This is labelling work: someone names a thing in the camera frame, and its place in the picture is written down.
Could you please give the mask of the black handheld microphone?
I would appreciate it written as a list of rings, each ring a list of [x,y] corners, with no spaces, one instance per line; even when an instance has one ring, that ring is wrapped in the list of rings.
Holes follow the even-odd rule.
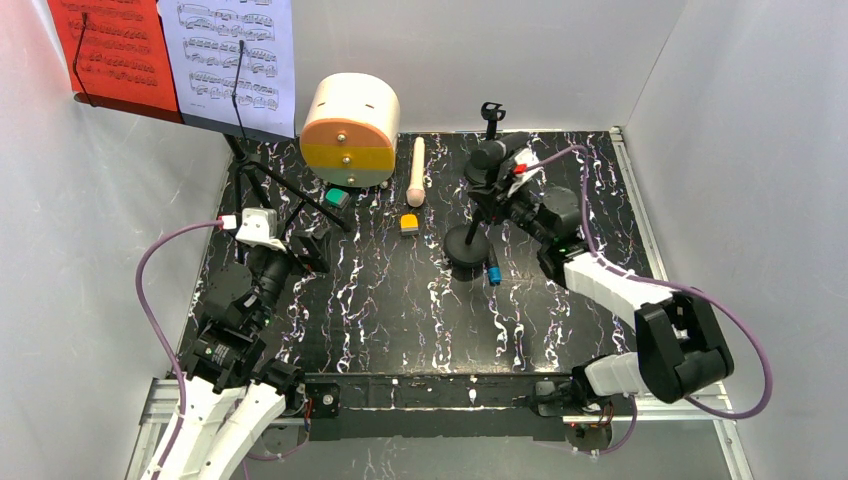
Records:
[[[479,170],[497,169],[513,152],[527,145],[529,132],[513,132],[495,140],[485,140],[470,156],[470,164]]]

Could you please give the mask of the black desktop microphone stand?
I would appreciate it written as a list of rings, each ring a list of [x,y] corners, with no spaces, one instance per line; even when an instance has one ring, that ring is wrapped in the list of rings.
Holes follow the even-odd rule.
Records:
[[[477,206],[471,220],[448,230],[442,242],[443,252],[454,267],[475,269],[488,259],[490,241],[480,230],[484,221],[484,212]]]

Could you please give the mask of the pink microphone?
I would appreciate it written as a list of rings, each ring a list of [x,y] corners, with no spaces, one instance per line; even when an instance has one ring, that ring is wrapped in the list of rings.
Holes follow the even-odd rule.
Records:
[[[411,208],[418,208],[425,201],[424,171],[425,140],[419,136],[413,142],[409,185],[406,190],[406,202]]]

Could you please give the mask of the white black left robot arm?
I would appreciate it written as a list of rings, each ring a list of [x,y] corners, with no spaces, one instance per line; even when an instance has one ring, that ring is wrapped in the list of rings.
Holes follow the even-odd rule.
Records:
[[[329,270],[330,233],[296,231],[252,246],[210,275],[198,336],[177,363],[178,402],[144,479],[227,479],[289,403],[307,402],[304,374],[264,358],[261,332],[292,276]]]

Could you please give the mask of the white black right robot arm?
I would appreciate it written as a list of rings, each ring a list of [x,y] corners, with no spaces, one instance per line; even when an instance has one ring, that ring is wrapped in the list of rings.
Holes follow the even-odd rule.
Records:
[[[651,394],[674,403],[730,376],[734,359],[710,303],[607,264],[588,234],[587,201],[556,187],[536,199],[505,184],[469,192],[490,224],[513,222],[539,242],[537,259],[545,276],[583,295],[630,325],[633,351],[602,355],[571,371],[570,381],[551,394],[573,406],[614,395]]]

